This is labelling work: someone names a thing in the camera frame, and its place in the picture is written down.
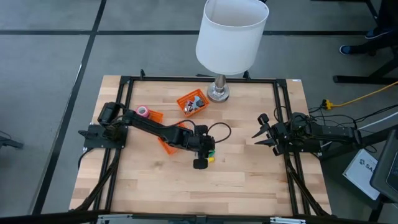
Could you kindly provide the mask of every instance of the orange object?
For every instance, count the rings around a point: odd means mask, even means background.
[[[187,103],[188,100],[190,100],[190,101],[192,101],[192,102],[195,101],[195,96],[199,96],[200,99],[202,100],[202,102],[203,102],[205,105],[202,106],[201,108],[197,109],[197,110],[193,110],[193,111],[192,111],[191,113],[189,113],[189,114],[184,113],[185,104]],[[207,100],[206,96],[203,94],[203,92],[202,92],[200,89],[197,89],[197,90],[195,90],[195,91],[193,91],[193,92],[190,92],[190,93],[188,93],[187,95],[185,95],[185,96],[179,98],[179,99],[177,100],[177,103],[178,103],[178,105],[179,105],[181,111],[184,113],[185,117],[187,117],[187,118],[191,117],[191,116],[194,115],[195,113],[199,113],[200,111],[204,110],[204,109],[207,107],[207,105],[209,105],[209,101]]]
[[[149,110],[149,119],[161,123],[163,121],[163,114],[160,112]],[[179,126],[185,128],[185,125],[183,123],[179,124]],[[177,148],[169,146],[168,144],[166,144],[166,142],[163,142],[160,137],[158,137],[157,139],[159,140],[160,144],[163,146],[167,154],[171,155],[177,152]]]
[[[183,123],[179,124],[179,126],[185,128],[185,125]],[[177,148],[171,147],[168,144],[166,144],[166,142],[163,142],[160,137],[157,138],[157,139],[159,140],[159,142],[163,146],[164,150],[166,150],[168,155],[172,155],[172,154],[174,154],[174,153],[176,153],[178,151]]]
[[[161,123],[163,121],[163,114],[153,110],[149,110],[149,119]]]

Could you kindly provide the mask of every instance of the yellow cable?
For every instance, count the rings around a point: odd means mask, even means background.
[[[346,106],[346,105],[348,105],[348,104],[350,104],[350,103],[357,102],[358,100],[362,100],[363,98],[366,98],[366,97],[371,96],[371,95],[373,95],[373,94],[379,93],[379,92],[381,92],[381,91],[383,91],[383,90],[385,90],[385,89],[387,89],[387,88],[390,88],[390,87],[394,86],[395,84],[398,84],[398,81],[396,81],[396,82],[394,82],[393,84],[390,84],[390,85],[388,85],[388,86],[385,86],[385,87],[381,88],[380,90],[376,90],[376,91],[374,91],[374,92],[372,92],[372,93],[366,94],[366,95],[361,96],[361,97],[359,97],[359,98],[357,98],[357,99],[355,99],[355,100],[351,100],[351,101],[349,101],[349,102],[342,103],[342,104],[340,104],[340,105],[334,105],[333,103],[330,103],[330,102],[327,100],[327,104],[328,104],[327,109],[330,110],[330,109],[332,109],[332,108],[334,108],[334,107],[342,107],[342,106]]]

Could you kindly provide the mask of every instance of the white lampshade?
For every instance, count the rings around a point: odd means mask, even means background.
[[[208,70],[235,75],[254,63],[268,7],[258,0],[207,0],[196,47]]]

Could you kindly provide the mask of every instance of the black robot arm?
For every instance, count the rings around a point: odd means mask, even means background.
[[[118,116],[120,109],[123,115]],[[164,126],[149,118],[137,114],[133,110],[128,110],[123,105],[117,103],[105,103],[98,116],[100,125],[90,125],[87,131],[79,131],[86,138],[85,147],[117,148],[115,144],[122,145],[127,138],[127,126],[133,126],[147,133],[158,136],[169,146],[176,147],[196,153],[197,158],[193,160],[195,169],[206,169],[208,166],[208,155],[215,150],[215,140],[207,135],[206,125],[195,125],[191,122],[193,130],[178,126],[179,123]]]

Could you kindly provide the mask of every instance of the wooden table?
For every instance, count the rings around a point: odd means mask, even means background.
[[[120,76],[104,76],[93,122],[105,102],[115,101]],[[308,113],[300,80],[287,80],[292,111]],[[164,125],[184,119],[176,99],[209,83],[134,82],[131,109],[147,105],[164,114]],[[196,124],[223,121],[232,128],[229,139],[216,145],[215,161],[205,170],[192,168],[192,152],[179,150],[169,156],[157,138],[130,127],[122,150],[112,201],[112,212],[175,213],[208,215],[292,215],[283,156],[271,148],[254,145],[265,138],[251,139],[258,132],[257,117],[267,113],[270,124],[275,100],[272,85],[229,83],[231,94],[225,103],[211,103],[191,117]],[[215,139],[228,134],[222,126],[210,133]],[[104,149],[94,149],[81,162],[70,208],[79,206],[98,181]],[[330,205],[318,159],[301,153],[306,186],[318,203],[330,213]],[[107,186],[100,208],[104,208]],[[302,211],[301,196],[296,194]]]

